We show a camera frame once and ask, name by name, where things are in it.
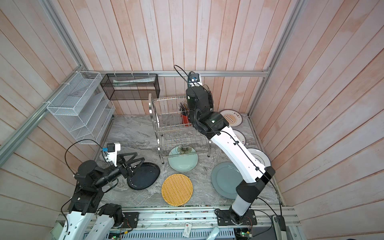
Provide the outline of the dark blue glazed plate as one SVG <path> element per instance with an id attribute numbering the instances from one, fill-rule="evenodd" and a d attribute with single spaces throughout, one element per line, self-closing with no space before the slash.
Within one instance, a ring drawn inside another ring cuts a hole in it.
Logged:
<path id="1" fill-rule="evenodd" d="M 160 172 L 158 165 L 154 163 L 143 163 L 132 178 L 127 178 L 128 187 L 133 190 L 144 190 L 156 182 Z"/>

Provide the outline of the silver metal dish rack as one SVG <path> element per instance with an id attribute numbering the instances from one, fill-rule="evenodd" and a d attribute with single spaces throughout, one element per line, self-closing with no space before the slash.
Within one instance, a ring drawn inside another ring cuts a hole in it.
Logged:
<path id="1" fill-rule="evenodd" d="M 185 96 L 156 98 L 149 95 L 149 113 L 157 138 L 157 151 L 162 163 L 170 151 L 180 145 L 189 145 L 197 154 L 212 152 L 211 141 L 199 133 L 193 125 L 186 127 L 182 123 L 180 102 L 186 102 Z"/>

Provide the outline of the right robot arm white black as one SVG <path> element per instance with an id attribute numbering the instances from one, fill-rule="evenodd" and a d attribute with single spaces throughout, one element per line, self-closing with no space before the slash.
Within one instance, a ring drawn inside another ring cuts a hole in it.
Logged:
<path id="1" fill-rule="evenodd" d="M 240 225 L 246 219 L 251 204 L 271 181 L 275 170 L 257 160 L 237 138 L 228 121 L 219 112 L 213 111 L 210 91 L 203 86 L 188 86 L 186 98 L 189 122 L 227 155 L 243 177 L 236 187 L 234 203 L 228 211 L 218 213 L 219 218 Z"/>

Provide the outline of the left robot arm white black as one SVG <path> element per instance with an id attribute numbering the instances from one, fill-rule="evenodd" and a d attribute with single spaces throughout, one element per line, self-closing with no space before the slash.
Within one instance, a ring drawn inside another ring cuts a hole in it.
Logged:
<path id="1" fill-rule="evenodd" d="M 119 154 L 117 166 L 111 165 L 102 169 L 94 160 L 83 162 L 74 174 L 77 185 L 68 208 L 66 223 L 60 240 L 81 240 L 87 227 L 95 215 L 97 221 L 87 235 L 88 240 L 103 240 L 112 228 L 122 229 L 124 226 L 131 230 L 138 225 L 138 212 L 123 213 L 122 206 L 99 204 L 105 193 L 103 187 L 119 176 L 125 179 L 133 177 L 142 166 L 145 158 L 137 158 L 137 153 Z"/>

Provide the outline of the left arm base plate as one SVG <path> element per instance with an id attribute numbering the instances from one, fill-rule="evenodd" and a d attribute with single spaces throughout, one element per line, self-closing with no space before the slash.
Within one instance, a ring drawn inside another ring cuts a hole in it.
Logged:
<path id="1" fill-rule="evenodd" d="M 139 212 L 123 212 L 123 229 L 135 229 L 138 225 Z"/>

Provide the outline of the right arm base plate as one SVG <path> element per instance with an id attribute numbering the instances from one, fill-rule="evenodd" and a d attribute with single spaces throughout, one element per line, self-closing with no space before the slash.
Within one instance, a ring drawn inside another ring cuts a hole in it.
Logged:
<path id="1" fill-rule="evenodd" d="M 248 209 L 243 216 L 237 215 L 232 209 L 214 211 L 219 226 L 253 226 L 257 225 L 255 211 Z"/>

